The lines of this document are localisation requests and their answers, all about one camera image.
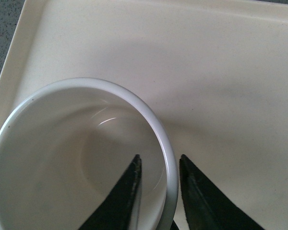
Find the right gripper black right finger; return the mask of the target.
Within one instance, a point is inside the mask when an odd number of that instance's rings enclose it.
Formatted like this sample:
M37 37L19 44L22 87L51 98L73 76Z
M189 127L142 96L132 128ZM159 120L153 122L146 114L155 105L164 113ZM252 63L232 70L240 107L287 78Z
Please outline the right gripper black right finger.
M180 189L191 230L262 230L186 155L179 161Z

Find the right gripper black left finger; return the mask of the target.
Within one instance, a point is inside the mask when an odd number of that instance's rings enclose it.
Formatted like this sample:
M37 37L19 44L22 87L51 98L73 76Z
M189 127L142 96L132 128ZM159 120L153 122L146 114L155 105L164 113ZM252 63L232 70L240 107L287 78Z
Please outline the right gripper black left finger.
M102 204L81 230L136 230L142 196L142 161L136 154Z

